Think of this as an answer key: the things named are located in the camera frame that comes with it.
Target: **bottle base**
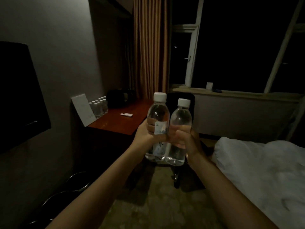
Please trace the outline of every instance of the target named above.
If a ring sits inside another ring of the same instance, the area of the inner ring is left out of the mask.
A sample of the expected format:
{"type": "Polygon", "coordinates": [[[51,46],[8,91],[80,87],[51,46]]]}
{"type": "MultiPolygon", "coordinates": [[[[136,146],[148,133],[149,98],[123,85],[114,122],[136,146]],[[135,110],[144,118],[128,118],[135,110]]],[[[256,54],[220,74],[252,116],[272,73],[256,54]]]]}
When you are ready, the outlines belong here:
{"type": "Polygon", "coordinates": [[[164,159],[164,157],[158,157],[153,154],[145,154],[145,157],[147,160],[149,160],[151,162],[160,162],[164,159]]]}
{"type": "Polygon", "coordinates": [[[181,166],[184,164],[184,159],[183,160],[178,160],[178,159],[174,159],[174,158],[165,158],[165,161],[170,164],[170,165],[174,165],[174,166],[181,166]]]}

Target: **white bed sheet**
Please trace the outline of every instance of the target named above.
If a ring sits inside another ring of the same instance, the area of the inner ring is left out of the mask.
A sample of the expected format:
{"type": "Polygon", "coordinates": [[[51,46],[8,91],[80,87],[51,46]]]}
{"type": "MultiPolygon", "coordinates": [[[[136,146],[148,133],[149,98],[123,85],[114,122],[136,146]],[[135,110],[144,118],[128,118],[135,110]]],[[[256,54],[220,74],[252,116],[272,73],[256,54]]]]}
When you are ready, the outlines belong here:
{"type": "Polygon", "coordinates": [[[305,228],[305,149],[222,137],[212,160],[280,229],[305,228]]]}

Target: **television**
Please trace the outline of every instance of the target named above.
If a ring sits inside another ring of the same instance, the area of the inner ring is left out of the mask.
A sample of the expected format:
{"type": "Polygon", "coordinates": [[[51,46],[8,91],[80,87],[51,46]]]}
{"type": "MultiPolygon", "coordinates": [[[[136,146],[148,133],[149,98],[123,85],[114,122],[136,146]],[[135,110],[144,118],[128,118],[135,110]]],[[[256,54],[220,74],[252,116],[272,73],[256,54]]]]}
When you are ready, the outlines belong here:
{"type": "Polygon", "coordinates": [[[0,42],[2,146],[5,152],[51,128],[27,45],[0,42]]]}

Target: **gold curtain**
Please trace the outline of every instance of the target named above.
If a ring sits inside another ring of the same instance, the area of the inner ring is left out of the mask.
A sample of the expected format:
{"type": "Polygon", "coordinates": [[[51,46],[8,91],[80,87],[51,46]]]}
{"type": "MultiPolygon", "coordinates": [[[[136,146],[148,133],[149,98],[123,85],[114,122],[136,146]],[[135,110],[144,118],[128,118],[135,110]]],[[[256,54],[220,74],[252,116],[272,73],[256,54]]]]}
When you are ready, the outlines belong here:
{"type": "Polygon", "coordinates": [[[168,0],[134,0],[135,73],[137,96],[153,99],[168,87],[168,0]]]}

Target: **group of bottles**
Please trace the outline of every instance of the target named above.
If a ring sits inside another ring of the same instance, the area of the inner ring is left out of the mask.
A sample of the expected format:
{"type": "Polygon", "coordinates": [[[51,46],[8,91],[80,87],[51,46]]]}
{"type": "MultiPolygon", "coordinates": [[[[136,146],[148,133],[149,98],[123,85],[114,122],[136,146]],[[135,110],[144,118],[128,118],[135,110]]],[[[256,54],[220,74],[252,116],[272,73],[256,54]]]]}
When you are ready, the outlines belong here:
{"type": "Polygon", "coordinates": [[[108,113],[108,103],[106,100],[106,96],[89,102],[89,105],[97,119],[100,118],[102,115],[108,113]]]}
{"type": "Polygon", "coordinates": [[[178,108],[173,112],[170,118],[170,112],[165,105],[166,93],[155,92],[154,104],[147,113],[147,123],[150,133],[169,134],[171,144],[160,142],[153,145],[145,157],[152,161],[158,162],[165,159],[170,165],[180,166],[184,164],[186,150],[184,142],[176,138],[177,130],[190,132],[192,127],[192,116],[189,112],[191,101],[187,99],[178,100],[178,108]]]}

